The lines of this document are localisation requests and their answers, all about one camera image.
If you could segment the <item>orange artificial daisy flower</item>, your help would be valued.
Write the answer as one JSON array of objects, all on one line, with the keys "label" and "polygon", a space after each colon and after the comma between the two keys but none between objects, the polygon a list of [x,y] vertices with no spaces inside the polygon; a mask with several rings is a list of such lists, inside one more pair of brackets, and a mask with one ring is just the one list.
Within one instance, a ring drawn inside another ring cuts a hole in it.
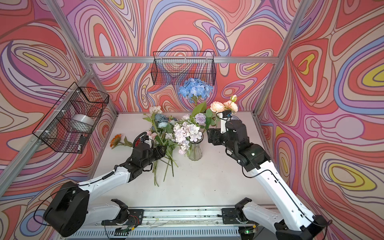
[{"label": "orange artificial daisy flower", "polygon": [[119,146],[132,148],[133,144],[128,141],[126,136],[123,136],[122,134],[117,134],[110,141],[110,148],[114,149]]}]

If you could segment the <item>cream pink rose stem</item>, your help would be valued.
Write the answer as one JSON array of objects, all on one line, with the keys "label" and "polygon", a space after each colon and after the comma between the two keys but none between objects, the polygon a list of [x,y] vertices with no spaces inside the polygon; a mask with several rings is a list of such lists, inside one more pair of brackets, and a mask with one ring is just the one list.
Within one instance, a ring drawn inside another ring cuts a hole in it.
[{"label": "cream pink rose stem", "polygon": [[225,119],[225,111],[229,111],[231,114],[237,113],[239,107],[237,105],[237,95],[232,95],[230,99],[226,102],[213,102],[210,107],[205,111],[206,115],[206,126],[205,129],[208,130],[210,126],[215,126],[217,121]]}]

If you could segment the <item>purple allium flower stem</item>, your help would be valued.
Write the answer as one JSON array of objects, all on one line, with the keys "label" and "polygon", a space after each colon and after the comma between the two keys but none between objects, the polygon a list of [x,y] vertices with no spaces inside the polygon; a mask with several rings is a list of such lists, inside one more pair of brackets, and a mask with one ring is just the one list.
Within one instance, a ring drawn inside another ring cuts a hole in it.
[{"label": "purple allium flower stem", "polygon": [[206,115],[204,113],[198,113],[194,116],[194,119],[198,125],[206,124]]}]

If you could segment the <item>clear glass vase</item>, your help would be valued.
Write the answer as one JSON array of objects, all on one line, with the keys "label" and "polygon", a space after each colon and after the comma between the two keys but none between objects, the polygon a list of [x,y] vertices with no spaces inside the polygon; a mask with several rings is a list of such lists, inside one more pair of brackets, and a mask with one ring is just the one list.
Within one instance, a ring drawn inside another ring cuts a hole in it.
[{"label": "clear glass vase", "polygon": [[201,142],[203,140],[204,139],[201,138],[197,142],[191,142],[190,143],[190,150],[188,152],[188,158],[191,161],[198,161],[198,160],[200,160],[202,158],[203,152],[202,152],[202,149],[201,149]]}]

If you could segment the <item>pale pink hydrangea bunch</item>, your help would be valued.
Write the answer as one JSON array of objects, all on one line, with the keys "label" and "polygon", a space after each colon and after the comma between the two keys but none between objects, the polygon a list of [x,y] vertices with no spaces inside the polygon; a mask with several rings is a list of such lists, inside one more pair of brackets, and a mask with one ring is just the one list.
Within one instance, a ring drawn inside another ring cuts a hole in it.
[{"label": "pale pink hydrangea bunch", "polygon": [[188,154],[191,142],[197,142],[203,138],[201,128],[204,127],[204,125],[198,125],[194,116],[189,114],[184,115],[173,127],[174,142],[178,144],[181,155]]}]

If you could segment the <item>blue hydrangea stem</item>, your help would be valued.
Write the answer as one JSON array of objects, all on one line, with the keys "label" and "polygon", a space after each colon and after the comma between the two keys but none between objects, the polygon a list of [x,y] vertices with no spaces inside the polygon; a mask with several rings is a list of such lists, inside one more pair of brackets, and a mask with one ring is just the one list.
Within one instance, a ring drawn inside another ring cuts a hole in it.
[{"label": "blue hydrangea stem", "polygon": [[210,97],[213,89],[213,86],[200,79],[189,78],[179,88],[179,95],[197,107],[199,101],[205,101]]}]

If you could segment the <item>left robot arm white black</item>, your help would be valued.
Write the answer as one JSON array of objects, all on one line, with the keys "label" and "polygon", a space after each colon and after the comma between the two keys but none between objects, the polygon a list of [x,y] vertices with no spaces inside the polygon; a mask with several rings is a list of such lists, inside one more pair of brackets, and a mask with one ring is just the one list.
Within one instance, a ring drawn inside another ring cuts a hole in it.
[{"label": "left robot arm white black", "polygon": [[118,199],[95,205],[93,201],[110,190],[132,182],[148,166],[166,155],[166,147],[156,146],[143,132],[136,137],[128,159],[116,165],[113,170],[94,179],[80,182],[66,182],[53,193],[53,200],[43,214],[43,220],[62,237],[69,237],[81,227],[99,222],[125,225],[129,220],[134,226],[140,220],[130,214],[128,206]]}]

